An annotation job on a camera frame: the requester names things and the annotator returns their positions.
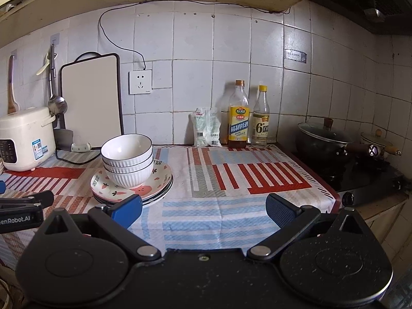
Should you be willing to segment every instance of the white electrical outlet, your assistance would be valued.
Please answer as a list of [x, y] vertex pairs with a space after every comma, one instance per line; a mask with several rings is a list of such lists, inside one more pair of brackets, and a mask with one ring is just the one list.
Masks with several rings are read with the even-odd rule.
[[130, 94], [152, 92], [152, 70], [129, 72]]

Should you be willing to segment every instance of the silver bolt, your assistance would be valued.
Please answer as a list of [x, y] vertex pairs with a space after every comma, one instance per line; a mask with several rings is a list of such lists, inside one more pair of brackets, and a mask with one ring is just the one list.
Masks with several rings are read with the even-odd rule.
[[266, 257], [271, 253], [271, 250], [267, 246], [257, 245], [251, 248], [251, 252], [259, 257]]
[[157, 249], [151, 245], [144, 245], [137, 249], [137, 254], [142, 257], [153, 257], [157, 253]]

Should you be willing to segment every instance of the white rice cooker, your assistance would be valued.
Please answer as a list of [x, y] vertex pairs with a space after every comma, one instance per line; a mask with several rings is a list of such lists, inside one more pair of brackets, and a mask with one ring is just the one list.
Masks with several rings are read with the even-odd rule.
[[19, 110], [0, 118], [0, 156], [8, 170], [34, 170], [56, 150], [49, 108]]

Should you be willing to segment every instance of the plastic bottle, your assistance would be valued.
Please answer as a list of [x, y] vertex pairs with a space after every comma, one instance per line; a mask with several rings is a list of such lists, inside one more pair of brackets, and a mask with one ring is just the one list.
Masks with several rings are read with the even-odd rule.
[[245, 93], [245, 81], [236, 80], [235, 90], [229, 99], [227, 146], [243, 149], [248, 141], [249, 99]]
[[252, 145], [266, 146], [269, 132], [269, 105], [266, 97], [267, 86], [259, 85], [259, 96], [253, 108]]

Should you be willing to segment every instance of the small pot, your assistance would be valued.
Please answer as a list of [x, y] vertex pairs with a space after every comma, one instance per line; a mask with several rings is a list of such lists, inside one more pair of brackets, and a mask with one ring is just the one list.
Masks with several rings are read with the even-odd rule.
[[384, 159], [386, 159], [388, 155], [402, 155], [402, 153], [397, 147], [395, 147], [390, 141], [382, 137], [382, 131], [380, 129], [377, 129], [374, 135], [362, 132], [360, 136], [361, 144], [376, 145], [379, 151], [379, 155], [382, 156]]
[[325, 118], [319, 123], [299, 123], [296, 149], [307, 161], [318, 164], [345, 165], [350, 154], [375, 157], [378, 148], [373, 144], [354, 143], [345, 133], [332, 128], [333, 120]]

